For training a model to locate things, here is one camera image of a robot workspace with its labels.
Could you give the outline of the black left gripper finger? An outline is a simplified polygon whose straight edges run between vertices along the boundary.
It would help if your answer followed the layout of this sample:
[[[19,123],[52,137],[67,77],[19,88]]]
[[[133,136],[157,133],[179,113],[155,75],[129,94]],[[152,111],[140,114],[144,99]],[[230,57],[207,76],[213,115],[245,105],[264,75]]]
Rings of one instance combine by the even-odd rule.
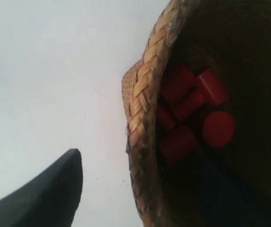
[[[0,227],[70,227],[81,193],[81,153],[74,148],[0,200]]]

